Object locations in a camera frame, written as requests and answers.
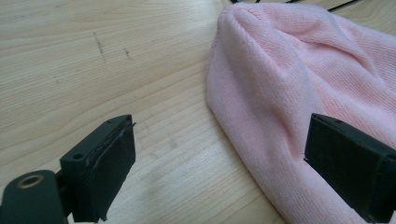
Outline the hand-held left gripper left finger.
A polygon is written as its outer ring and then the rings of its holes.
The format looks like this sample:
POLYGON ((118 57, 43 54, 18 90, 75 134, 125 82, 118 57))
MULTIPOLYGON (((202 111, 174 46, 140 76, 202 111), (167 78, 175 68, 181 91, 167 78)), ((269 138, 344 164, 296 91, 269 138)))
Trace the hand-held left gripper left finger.
POLYGON ((74 220, 105 220, 134 162, 134 122, 130 115, 105 121, 64 154, 61 172, 74 196, 74 220))

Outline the pink knit hat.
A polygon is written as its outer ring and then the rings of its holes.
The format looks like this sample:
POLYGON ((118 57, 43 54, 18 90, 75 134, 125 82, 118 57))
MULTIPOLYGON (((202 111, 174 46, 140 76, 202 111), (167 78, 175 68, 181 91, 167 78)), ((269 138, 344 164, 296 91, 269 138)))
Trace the pink knit hat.
POLYGON ((207 101, 277 211, 293 224, 364 224, 304 161, 310 118, 396 148, 396 36, 306 4, 224 9, 207 101))

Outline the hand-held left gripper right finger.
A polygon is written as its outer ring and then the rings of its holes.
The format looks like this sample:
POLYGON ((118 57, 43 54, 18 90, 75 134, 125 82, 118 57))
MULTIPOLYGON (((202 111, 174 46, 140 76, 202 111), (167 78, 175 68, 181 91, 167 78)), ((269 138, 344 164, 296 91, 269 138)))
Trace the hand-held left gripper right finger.
POLYGON ((366 222, 396 211, 396 149, 335 118, 313 114, 304 160, 366 222))

